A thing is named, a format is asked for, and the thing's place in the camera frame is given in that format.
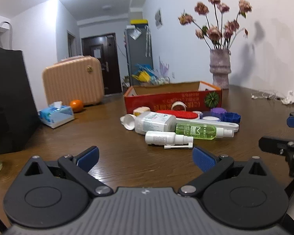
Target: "green bottle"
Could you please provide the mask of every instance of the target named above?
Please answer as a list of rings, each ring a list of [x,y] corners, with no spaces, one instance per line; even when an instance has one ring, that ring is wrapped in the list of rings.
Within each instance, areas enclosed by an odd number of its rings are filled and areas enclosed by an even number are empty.
[[[209,139],[233,137],[234,132],[224,128],[216,128],[213,125],[201,125],[201,124],[177,124],[176,134],[193,136],[194,139]]]

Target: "refrigerator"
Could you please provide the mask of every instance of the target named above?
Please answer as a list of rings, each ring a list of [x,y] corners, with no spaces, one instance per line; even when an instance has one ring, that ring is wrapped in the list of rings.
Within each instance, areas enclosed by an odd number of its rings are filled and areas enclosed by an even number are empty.
[[[133,31],[133,29],[125,29],[124,35],[125,35],[125,48],[126,48],[126,54],[127,54],[127,63],[128,63],[128,69],[129,69],[129,77],[130,77],[130,84],[131,85],[140,85],[140,82],[137,79],[134,79],[132,77],[132,74],[134,74],[137,71],[137,67],[135,67],[136,64],[149,64],[150,67],[153,69],[154,65],[152,62],[152,52],[151,56],[149,56],[149,50],[146,57],[146,31],[145,25],[143,26],[136,26],[138,27],[142,34],[134,40],[130,34]]]

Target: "picture on wall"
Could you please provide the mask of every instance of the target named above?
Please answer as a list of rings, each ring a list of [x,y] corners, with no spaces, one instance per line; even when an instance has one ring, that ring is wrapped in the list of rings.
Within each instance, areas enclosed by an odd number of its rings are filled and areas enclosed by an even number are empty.
[[[162,22],[162,15],[161,15],[161,10],[157,10],[154,19],[156,20],[156,26],[159,29],[161,26],[163,26],[163,22]]]

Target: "bottle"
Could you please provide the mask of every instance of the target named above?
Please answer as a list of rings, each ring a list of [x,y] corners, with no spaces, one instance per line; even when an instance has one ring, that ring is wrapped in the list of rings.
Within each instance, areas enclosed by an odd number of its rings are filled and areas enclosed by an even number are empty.
[[[173,115],[147,111],[135,118],[135,132],[146,134],[148,131],[174,132],[176,117]]]
[[[200,125],[200,124],[177,124],[176,134],[193,136],[194,139],[209,139],[234,137],[233,130],[218,128],[213,125]]]
[[[175,132],[149,131],[145,135],[145,141],[147,144],[174,146],[193,143],[194,137],[177,135]]]

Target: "red brush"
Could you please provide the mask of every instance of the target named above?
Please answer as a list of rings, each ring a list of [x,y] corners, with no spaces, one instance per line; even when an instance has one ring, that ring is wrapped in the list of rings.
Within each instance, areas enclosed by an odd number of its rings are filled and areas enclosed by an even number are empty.
[[[177,118],[185,118],[185,119],[195,119],[198,118],[198,114],[191,111],[184,110],[158,110],[158,113],[174,115]]]

